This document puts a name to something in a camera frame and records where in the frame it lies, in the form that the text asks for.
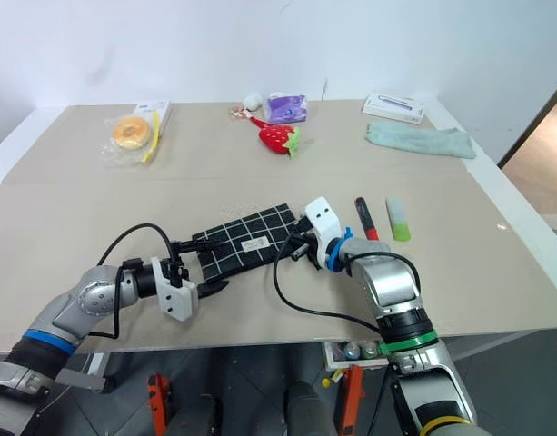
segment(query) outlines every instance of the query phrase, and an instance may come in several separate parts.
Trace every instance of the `blue ring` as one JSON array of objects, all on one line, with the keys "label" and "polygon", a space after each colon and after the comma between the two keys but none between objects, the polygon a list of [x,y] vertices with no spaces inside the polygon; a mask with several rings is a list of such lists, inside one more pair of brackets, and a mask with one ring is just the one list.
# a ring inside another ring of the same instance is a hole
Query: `blue ring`
[{"label": "blue ring", "polygon": [[69,341],[39,330],[26,330],[24,337],[48,343],[69,355],[73,355],[76,351],[76,347],[74,347]]},{"label": "blue ring", "polygon": [[347,227],[344,231],[344,235],[341,241],[339,241],[338,243],[336,243],[336,245],[333,248],[333,251],[331,252],[331,254],[329,255],[329,262],[326,264],[326,267],[334,272],[334,273],[338,273],[337,271],[334,270],[334,260],[339,257],[339,251],[341,251],[341,245],[343,245],[343,243],[347,240],[353,237],[353,232],[351,232],[351,227]]}]

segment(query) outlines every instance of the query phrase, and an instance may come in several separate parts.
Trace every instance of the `black grid pad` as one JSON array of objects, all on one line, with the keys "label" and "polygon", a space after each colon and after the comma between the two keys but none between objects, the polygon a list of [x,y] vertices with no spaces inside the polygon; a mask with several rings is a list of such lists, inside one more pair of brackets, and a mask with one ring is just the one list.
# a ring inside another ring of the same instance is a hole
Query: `black grid pad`
[{"label": "black grid pad", "polygon": [[[210,252],[198,253],[206,282],[250,270],[274,261],[288,233],[293,229],[295,218],[288,204],[266,209],[194,234],[193,239],[227,241]],[[265,236],[269,246],[258,250],[244,251],[242,243]],[[285,248],[283,257],[289,256],[292,246]]]}]

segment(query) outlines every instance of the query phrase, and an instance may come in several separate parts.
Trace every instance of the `towel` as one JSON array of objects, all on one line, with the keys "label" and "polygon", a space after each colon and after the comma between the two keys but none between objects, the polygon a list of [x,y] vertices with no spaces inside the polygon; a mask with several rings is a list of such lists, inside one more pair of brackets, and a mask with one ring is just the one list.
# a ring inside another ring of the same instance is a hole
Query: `towel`
[{"label": "towel", "polygon": [[373,144],[407,152],[443,154],[473,159],[470,135],[458,129],[424,130],[393,121],[373,121],[367,126],[365,138]]}]

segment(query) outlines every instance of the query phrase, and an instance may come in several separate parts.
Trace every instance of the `strawberry toy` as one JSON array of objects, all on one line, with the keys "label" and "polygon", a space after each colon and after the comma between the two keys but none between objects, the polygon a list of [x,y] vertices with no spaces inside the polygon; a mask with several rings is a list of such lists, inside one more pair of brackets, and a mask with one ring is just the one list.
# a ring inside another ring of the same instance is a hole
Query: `strawberry toy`
[{"label": "strawberry toy", "polygon": [[291,127],[290,125],[284,124],[268,124],[251,115],[248,116],[248,118],[250,118],[252,123],[262,129],[258,136],[270,150],[279,154],[288,153],[290,157],[296,156],[300,136],[298,127]]}]

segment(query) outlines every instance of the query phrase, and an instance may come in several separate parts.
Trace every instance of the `table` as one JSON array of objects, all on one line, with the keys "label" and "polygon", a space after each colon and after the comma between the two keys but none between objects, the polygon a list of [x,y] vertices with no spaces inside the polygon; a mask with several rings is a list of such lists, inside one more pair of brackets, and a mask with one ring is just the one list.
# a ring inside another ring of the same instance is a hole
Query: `table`
[{"label": "table", "polygon": [[[555,236],[477,144],[479,156],[469,162],[369,144],[363,136],[373,117],[360,114],[361,104],[311,102],[309,119],[300,124],[301,152],[293,160],[260,145],[253,124],[231,120],[229,104],[176,104],[155,160],[126,169],[105,168],[99,148],[107,138],[104,120],[132,106],[66,108],[0,185],[0,352],[135,223],[158,223],[183,240],[279,203],[299,213],[319,195],[357,233],[353,200],[366,199],[382,240],[417,265],[426,311],[441,335],[557,327]],[[435,126],[455,124],[437,102],[428,104],[428,113]],[[422,127],[431,128],[430,119]],[[408,243],[393,241],[386,196],[403,202],[413,236]],[[119,245],[108,262],[164,254],[147,231]],[[192,280],[200,282],[195,257],[184,260]],[[283,262],[280,278],[284,293],[298,304],[370,318],[363,294],[343,274]],[[189,322],[160,313],[152,297],[124,309],[121,323],[121,338],[88,338],[79,351],[372,335],[283,305],[269,266],[233,277],[223,292],[202,301]],[[111,329],[112,319],[97,326]]]}]

